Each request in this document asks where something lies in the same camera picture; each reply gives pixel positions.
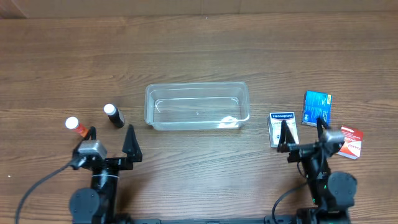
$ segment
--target wooden table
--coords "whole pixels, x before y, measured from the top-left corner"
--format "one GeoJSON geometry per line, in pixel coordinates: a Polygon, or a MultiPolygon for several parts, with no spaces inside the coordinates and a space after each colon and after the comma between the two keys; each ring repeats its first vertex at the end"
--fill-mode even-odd
{"type": "MultiPolygon", "coordinates": [[[[136,127],[144,161],[121,172],[119,207],[133,218],[249,218],[270,214],[303,182],[286,154],[269,146],[266,116],[302,116],[306,90],[333,95],[332,127],[364,131],[357,161],[330,159],[358,179],[355,223],[398,222],[398,14],[387,12],[117,17],[0,21],[0,223],[12,223],[22,194],[71,158],[77,116],[96,126],[108,156],[122,156],[136,127]],[[239,130],[159,132],[144,122],[151,83],[244,81],[251,120],[239,130]]],[[[298,125],[301,143],[316,129],[298,125]]],[[[90,184],[68,169],[26,201],[21,223],[70,223],[68,201],[90,184]]],[[[278,214],[312,206],[308,189],[278,214]]]]}

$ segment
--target plastic tray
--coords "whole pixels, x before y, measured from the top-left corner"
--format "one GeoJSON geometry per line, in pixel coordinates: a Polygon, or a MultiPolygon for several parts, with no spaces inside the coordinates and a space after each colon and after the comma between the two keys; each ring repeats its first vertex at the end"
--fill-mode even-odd
{"type": "Polygon", "coordinates": [[[151,84],[145,122],[156,130],[238,128],[250,117],[244,82],[151,84]]]}

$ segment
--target box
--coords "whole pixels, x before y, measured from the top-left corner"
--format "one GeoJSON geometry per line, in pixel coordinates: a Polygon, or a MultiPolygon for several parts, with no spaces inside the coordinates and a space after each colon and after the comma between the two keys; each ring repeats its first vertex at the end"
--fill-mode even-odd
{"type": "Polygon", "coordinates": [[[297,136],[296,119],[294,112],[281,112],[281,113],[269,113],[268,117],[268,128],[269,128],[269,142],[271,147],[278,147],[280,138],[280,127],[282,121],[285,120],[287,126],[292,133],[294,141],[298,144],[299,137],[297,136]]]}
{"type": "Polygon", "coordinates": [[[307,91],[304,96],[302,124],[316,127],[318,117],[329,124],[331,101],[332,96],[330,94],[307,91]]]}
{"type": "Polygon", "coordinates": [[[363,132],[347,126],[342,126],[341,132],[345,136],[344,145],[337,154],[350,159],[359,158],[361,155],[363,132]]]}

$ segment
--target bottle label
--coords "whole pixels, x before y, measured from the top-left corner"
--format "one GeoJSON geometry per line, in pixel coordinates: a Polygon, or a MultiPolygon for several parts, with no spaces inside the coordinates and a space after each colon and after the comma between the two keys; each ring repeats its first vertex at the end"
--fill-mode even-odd
{"type": "Polygon", "coordinates": [[[119,112],[120,120],[124,123],[124,116],[123,116],[122,112],[120,110],[118,110],[118,112],[119,112]]]}

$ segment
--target red and white box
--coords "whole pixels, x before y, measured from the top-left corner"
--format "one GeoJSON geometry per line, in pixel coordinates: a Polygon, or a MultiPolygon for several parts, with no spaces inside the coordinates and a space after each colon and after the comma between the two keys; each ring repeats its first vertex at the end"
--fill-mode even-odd
{"type": "Polygon", "coordinates": [[[344,145],[337,154],[350,159],[359,158],[361,155],[363,132],[347,126],[342,126],[341,132],[345,136],[344,145]]]}

